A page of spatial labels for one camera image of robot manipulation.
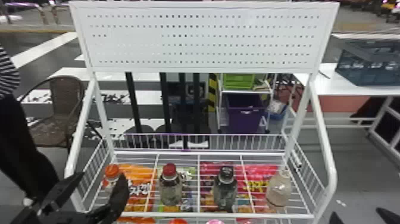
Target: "black pants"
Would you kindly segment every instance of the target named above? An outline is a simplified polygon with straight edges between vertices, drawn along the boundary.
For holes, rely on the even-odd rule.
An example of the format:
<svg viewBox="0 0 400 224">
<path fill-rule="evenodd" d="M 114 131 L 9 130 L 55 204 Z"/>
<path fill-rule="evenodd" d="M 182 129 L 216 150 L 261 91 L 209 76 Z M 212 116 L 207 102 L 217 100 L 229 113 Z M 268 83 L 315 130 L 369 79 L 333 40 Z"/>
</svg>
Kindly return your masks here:
<svg viewBox="0 0 400 224">
<path fill-rule="evenodd" d="M 44 197 L 58 182 L 50 161 L 32 140 L 21 104 L 14 96 L 0 99 L 0 169 L 28 197 Z"/>
</svg>

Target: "green box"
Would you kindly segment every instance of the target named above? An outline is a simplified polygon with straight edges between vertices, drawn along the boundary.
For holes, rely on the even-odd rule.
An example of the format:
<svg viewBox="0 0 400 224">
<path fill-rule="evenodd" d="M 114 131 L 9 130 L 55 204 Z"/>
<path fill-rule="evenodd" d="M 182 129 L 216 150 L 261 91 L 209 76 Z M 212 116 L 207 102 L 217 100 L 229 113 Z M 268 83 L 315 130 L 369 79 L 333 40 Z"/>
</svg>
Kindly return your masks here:
<svg viewBox="0 0 400 224">
<path fill-rule="evenodd" d="M 252 89 L 255 74 L 223 74 L 224 89 Z"/>
</svg>

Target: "purple bin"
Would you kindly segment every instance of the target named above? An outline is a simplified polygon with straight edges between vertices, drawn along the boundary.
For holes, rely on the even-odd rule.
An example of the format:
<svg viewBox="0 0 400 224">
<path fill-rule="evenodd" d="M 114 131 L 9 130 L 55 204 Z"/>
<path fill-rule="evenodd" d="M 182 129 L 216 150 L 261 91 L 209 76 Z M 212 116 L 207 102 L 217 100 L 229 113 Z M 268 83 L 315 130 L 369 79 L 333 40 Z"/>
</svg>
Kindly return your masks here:
<svg viewBox="0 0 400 224">
<path fill-rule="evenodd" d="M 257 133 L 264 107 L 259 94 L 227 94 L 229 132 Z"/>
</svg>

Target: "clear bottle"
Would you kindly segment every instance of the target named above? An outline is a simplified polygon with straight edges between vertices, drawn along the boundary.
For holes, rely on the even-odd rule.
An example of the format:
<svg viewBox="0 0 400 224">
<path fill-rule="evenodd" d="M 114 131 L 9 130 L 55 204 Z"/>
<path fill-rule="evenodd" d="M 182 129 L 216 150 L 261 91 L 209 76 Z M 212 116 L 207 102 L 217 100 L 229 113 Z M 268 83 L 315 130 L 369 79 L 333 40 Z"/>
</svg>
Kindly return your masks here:
<svg viewBox="0 0 400 224">
<path fill-rule="evenodd" d="M 238 193 L 238 181 L 233 174 L 233 166 L 223 166 L 214 179 L 214 203 L 219 209 L 232 212 Z"/>
<path fill-rule="evenodd" d="M 160 197 L 165 206 L 175 206 L 182 199 L 182 180 L 176 172 L 176 166 L 168 163 L 162 168 L 160 176 Z"/>
<path fill-rule="evenodd" d="M 266 197 L 274 206 L 285 206 L 292 193 L 290 173 L 288 170 L 279 170 L 268 184 Z"/>
</svg>

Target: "person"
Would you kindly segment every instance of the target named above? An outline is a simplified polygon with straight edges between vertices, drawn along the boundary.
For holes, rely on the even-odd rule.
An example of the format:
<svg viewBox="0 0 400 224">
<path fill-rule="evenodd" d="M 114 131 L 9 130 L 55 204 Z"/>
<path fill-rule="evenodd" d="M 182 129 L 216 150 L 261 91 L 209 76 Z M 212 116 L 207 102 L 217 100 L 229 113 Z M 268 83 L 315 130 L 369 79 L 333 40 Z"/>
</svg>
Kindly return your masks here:
<svg viewBox="0 0 400 224">
<path fill-rule="evenodd" d="M 26 194 L 23 205 L 40 202 L 59 181 L 51 162 L 33 142 L 13 91 L 20 75 L 0 45 L 0 170 Z"/>
</svg>

